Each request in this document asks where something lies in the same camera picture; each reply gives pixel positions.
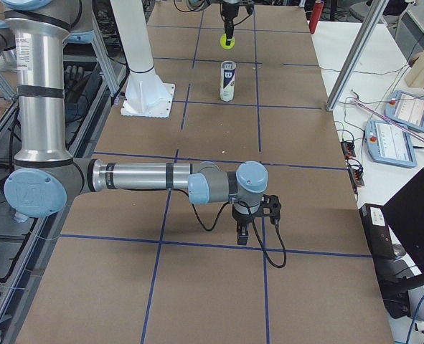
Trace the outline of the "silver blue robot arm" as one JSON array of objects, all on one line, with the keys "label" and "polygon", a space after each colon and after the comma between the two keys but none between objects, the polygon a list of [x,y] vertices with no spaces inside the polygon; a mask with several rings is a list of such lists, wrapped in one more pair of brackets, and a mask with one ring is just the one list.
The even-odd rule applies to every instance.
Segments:
[{"label": "silver blue robot arm", "polygon": [[10,206],[25,216],[43,218],[61,211],[80,194],[103,189],[181,191],[193,205],[232,206],[237,243],[268,213],[268,172],[248,161],[236,171],[209,162],[104,163],[75,158],[65,144],[63,49],[78,34],[92,39],[90,1],[5,1],[5,19],[15,36],[17,94],[22,146],[4,184]]}]

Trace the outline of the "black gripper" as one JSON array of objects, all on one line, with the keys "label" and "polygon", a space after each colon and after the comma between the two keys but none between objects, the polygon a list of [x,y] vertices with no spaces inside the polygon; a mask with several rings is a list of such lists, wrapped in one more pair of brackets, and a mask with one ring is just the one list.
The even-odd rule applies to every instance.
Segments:
[{"label": "black gripper", "polygon": [[239,0],[222,0],[221,15],[225,21],[224,45],[233,45],[235,43],[233,20],[238,16],[239,3]]},{"label": "black gripper", "polygon": [[237,223],[237,245],[248,244],[248,224],[262,214],[262,206],[251,206],[249,209],[246,206],[239,204],[232,205],[232,217]]}]

